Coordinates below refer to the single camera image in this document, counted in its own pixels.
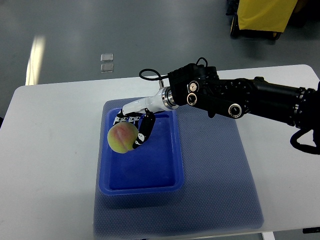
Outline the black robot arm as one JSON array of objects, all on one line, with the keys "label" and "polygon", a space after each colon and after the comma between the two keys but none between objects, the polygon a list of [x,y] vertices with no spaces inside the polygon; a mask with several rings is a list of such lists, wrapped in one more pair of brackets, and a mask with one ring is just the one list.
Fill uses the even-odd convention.
[{"label": "black robot arm", "polygon": [[320,153],[320,91],[273,84],[263,77],[220,79],[214,66],[189,63],[157,80],[168,79],[172,100],[233,119],[245,114],[298,128],[290,138],[297,150]]}]

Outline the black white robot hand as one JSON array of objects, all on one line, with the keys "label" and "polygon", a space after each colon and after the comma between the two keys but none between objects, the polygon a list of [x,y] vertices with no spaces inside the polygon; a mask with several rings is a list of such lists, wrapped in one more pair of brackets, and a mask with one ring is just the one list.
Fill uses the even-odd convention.
[{"label": "black white robot hand", "polygon": [[178,107],[174,102],[171,88],[163,87],[154,96],[125,104],[114,118],[113,125],[128,122],[138,129],[137,137],[132,144],[136,149],[149,139],[156,121],[155,114],[173,111]]}]

